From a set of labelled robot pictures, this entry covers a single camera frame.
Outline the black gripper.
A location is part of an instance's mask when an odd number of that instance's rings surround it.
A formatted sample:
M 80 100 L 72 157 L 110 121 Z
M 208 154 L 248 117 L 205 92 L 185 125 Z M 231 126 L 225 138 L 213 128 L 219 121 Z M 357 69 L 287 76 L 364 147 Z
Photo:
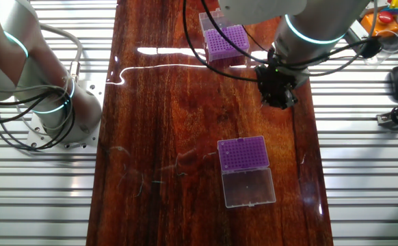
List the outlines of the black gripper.
M 264 105 L 286 109 L 287 107 L 293 107 L 298 102 L 293 93 L 293 89 L 297 85 L 294 76 L 265 65 L 257 66 L 254 71 Z

